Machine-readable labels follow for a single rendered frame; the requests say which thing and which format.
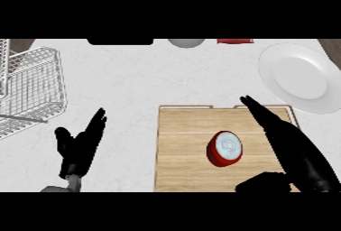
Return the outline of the grey round object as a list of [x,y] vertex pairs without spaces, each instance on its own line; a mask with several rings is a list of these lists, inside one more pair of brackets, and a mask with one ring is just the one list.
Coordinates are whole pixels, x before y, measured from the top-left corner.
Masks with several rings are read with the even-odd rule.
[[191,49],[204,43],[204,39],[170,39],[170,43],[179,48]]

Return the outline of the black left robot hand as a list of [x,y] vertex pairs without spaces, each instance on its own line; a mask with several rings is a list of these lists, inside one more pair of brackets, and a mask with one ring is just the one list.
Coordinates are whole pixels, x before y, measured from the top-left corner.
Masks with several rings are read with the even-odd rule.
[[58,152],[63,156],[61,178],[76,175],[83,178],[89,173],[95,153],[103,141],[104,129],[107,123],[106,110],[101,108],[91,119],[86,130],[72,136],[64,127],[55,130],[58,141]]

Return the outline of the white plate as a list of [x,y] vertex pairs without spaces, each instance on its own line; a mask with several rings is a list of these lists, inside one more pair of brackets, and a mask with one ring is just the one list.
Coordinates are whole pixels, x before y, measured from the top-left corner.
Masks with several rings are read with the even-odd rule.
[[269,46],[259,73],[275,96],[300,111],[325,115],[341,110],[341,69],[315,49],[289,42]]

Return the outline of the wooden tray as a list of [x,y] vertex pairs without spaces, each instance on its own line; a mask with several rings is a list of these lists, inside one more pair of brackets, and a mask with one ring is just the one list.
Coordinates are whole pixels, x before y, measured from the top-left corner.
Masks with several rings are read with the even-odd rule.
[[[218,167],[207,157],[213,136],[232,132],[241,139],[238,163]],[[277,155],[246,106],[163,106],[157,128],[157,191],[232,191],[265,171],[283,171]]]

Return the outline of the black appliance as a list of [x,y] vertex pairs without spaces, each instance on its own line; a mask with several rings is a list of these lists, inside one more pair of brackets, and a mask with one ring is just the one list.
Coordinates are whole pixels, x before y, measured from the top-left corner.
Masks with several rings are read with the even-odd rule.
[[154,39],[137,39],[137,38],[126,38],[126,39],[88,39],[92,45],[153,45]]

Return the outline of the red object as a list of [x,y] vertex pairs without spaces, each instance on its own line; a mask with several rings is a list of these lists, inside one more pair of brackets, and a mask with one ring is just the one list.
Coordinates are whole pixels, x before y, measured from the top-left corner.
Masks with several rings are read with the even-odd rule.
[[255,41],[253,39],[218,39],[218,43],[246,44],[246,43],[255,43]]

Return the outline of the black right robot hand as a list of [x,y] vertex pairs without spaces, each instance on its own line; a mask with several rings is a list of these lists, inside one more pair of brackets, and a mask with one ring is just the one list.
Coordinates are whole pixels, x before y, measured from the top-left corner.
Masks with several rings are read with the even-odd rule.
[[240,100],[265,129],[284,172],[265,171],[237,186],[237,192],[286,193],[292,185],[305,193],[341,192],[333,166],[302,130],[250,96]]

